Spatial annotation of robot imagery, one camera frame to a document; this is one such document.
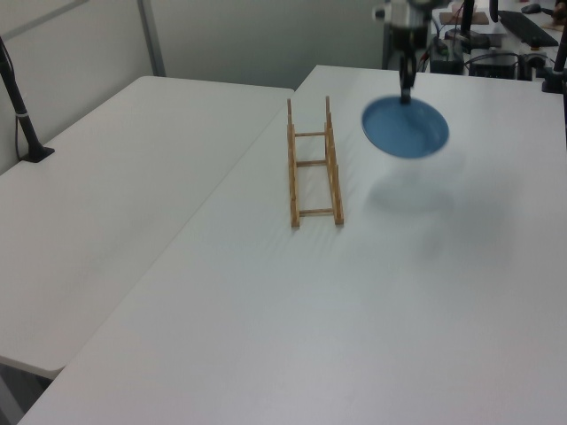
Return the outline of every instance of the floor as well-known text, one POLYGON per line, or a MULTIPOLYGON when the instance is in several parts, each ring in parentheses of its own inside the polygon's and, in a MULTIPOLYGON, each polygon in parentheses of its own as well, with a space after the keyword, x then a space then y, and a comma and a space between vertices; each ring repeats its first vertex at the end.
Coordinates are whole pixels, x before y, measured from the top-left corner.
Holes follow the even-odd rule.
POLYGON ((0 365, 0 425, 16 425, 51 381, 0 365))

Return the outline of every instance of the blue plate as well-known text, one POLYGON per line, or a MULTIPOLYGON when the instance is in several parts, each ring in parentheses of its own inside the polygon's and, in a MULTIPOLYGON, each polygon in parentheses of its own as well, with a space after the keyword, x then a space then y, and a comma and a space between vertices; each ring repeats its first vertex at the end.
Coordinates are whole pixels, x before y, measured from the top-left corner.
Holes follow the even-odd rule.
POLYGON ((423 158, 441 149, 449 126, 432 106, 417 99, 402 104, 400 97, 384 97, 369 104, 362 127, 378 149, 400 158, 423 158))

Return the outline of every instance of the black cable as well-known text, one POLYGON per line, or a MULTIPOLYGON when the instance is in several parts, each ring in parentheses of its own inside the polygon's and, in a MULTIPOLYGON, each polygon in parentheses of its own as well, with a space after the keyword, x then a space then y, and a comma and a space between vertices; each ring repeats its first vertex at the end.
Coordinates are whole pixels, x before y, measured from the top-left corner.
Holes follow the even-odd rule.
POLYGON ((488 59, 488 58, 496 58, 499 56, 514 56, 515 58, 519 58, 520 55, 517 55, 516 53, 512 53, 512 52, 502 52, 502 53, 487 53, 485 55, 480 55, 480 56, 476 56, 473 59, 467 60, 464 64, 468 65, 471 64, 473 62, 477 62, 478 60, 482 60, 482 59, 488 59))
POLYGON ((16 136, 14 137, 15 144, 16 144, 16 157, 18 157, 18 161, 21 161, 21 156, 19 155, 19 147, 18 147, 18 116, 16 115, 16 136))
MULTIPOLYGON (((512 66, 514 66, 514 71, 516 71, 516 68, 518 67, 518 65, 519 65, 519 62, 514 62, 514 64, 512 65, 512 66)), ((465 65, 464 67, 467 68, 467 71, 470 71, 469 66, 465 65)))
POLYGON ((437 37, 439 38, 439 34, 441 34, 441 28, 439 28, 439 24, 437 23, 437 20, 435 18, 431 17, 431 20, 433 21, 433 25, 435 25, 435 28, 437 29, 437 37))
POLYGON ((425 51, 425 53, 427 54, 427 56, 425 57, 425 60, 423 61, 423 68, 422 68, 422 73, 425 72, 425 70, 427 69, 427 62, 429 62, 429 59, 431 58, 431 49, 433 48, 433 42, 430 42, 429 47, 427 48, 427 50, 425 51))
POLYGON ((462 2, 461 7, 457 10, 457 13, 454 16, 454 29, 453 29, 453 51, 454 51, 454 42, 457 39, 457 22, 459 22, 459 15, 461 14, 462 8, 464 7, 464 2, 462 2))
POLYGON ((425 52, 423 53, 423 55, 420 57, 419 62, 417 63, 417 72, 425 72, 425 64, 427 64, 427 60, 429 59, 429 56, 431 54, 431 47, 433 45, 433 40, 431 40, 431 42, 429 43, 429 45, 427 46, 427 49, 425 49, 425 52))
POLYGON ((528 58, 528 57, 534 58, 534 57, 536 57, 536 58, 542 58, 542 59, 549 59, 551 62, 555 63, 555 61, 554 61, 552 58, 550 58, 549 56, 547 56, 547 55, 539 55, 538 53, 526 53, 526 54, 524 55, 524 57, 525 57, 525 58, 528 58))

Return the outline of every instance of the white desk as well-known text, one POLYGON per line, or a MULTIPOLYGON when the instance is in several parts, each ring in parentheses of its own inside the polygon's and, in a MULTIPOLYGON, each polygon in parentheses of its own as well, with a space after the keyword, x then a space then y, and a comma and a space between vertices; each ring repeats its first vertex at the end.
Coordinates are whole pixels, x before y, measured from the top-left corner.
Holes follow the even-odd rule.
POLYGON ((141 78, 0 177, 0 363, 54 377, 292 90, 141 78))
POLYGON ((280 112, 21 425, 563 425, 562 98, 420 74, 451 136, 402 160, 361 129, 399 91, 317 67, 294 120, 321 126, 330 95, 344 227, 291 230, 280 112))

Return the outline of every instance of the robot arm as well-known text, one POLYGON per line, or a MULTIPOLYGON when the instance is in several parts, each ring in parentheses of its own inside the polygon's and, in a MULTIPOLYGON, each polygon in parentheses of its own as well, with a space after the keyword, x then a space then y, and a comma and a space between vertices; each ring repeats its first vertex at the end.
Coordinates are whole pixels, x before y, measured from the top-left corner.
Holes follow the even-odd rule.
POLYGON ((416 50, 427 47, 431 11, 449 0, 392 0, 374 10, 375 19, 391 26, 392 46, 401 51, 400 88, 403 104, 411 101, 410 90, 416 80, 416 50))

